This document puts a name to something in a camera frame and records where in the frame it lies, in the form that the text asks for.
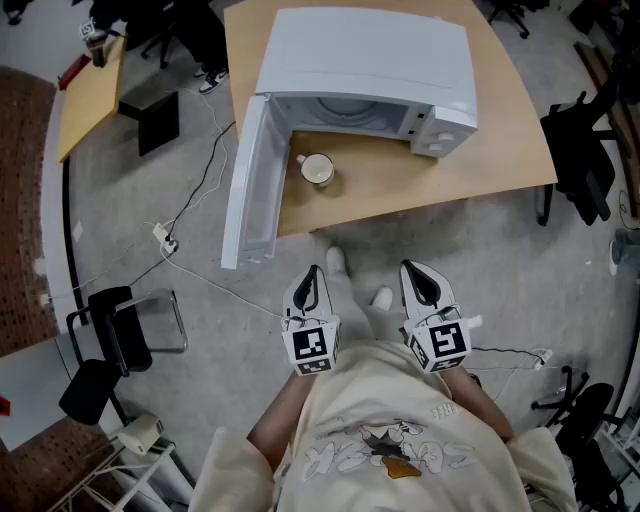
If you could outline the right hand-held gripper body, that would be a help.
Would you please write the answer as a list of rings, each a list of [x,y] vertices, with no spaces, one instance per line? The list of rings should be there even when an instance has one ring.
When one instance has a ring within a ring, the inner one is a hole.
[[[422,319],[404,323],[405,345],[424,373],[455,368],[471,353],[470,330],[480,327],[483,317],[463,317],[454,304]]]

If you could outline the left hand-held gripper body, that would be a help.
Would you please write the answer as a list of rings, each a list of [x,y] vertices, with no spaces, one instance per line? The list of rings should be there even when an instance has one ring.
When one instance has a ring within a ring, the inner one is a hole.
[[[286,315],[282,328],[288,361],[298,376],[313,376],[335,368],[340,339],[338,316]]]

